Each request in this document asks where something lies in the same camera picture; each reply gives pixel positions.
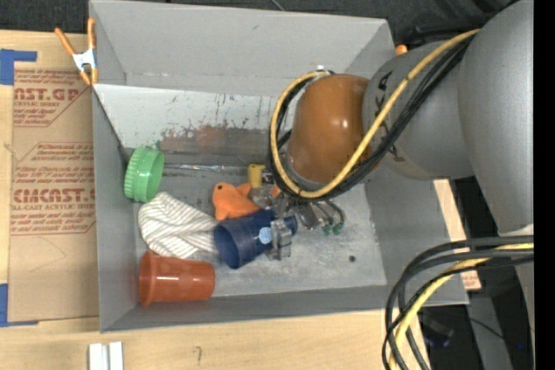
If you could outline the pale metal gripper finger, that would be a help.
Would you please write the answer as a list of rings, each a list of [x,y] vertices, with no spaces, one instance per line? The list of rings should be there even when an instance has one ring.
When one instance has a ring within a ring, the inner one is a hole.
[[[271,222],[271,249],[268,257],[271,260],[281,261],[291,256],[292,230],[287,226],[283,219]]]
[[[274,207],[279,199],[280,190],[277,186],[263,186],[252,189],[252,201],[261,209]]]

